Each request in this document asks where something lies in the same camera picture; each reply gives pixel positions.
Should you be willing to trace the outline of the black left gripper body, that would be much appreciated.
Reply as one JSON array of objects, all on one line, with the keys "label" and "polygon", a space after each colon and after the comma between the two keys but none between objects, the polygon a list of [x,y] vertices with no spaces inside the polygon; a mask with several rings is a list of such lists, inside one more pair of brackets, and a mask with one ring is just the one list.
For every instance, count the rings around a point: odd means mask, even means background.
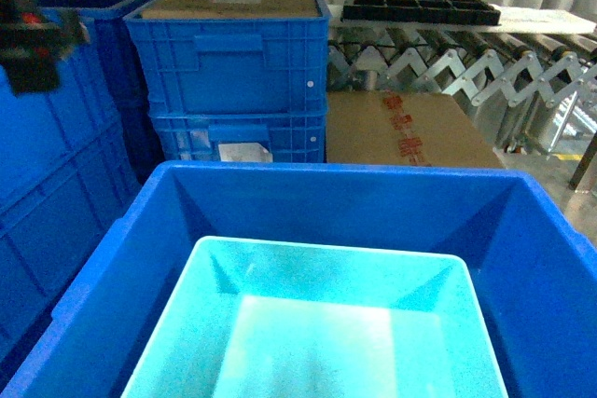
[{"label": "black left gripper body", "polygon": [[58,61],[89,42],[86,26],[72,9],[55,22],[43,15],[37,0],[1,0],[1,66],[16,95],[57,89]]}]

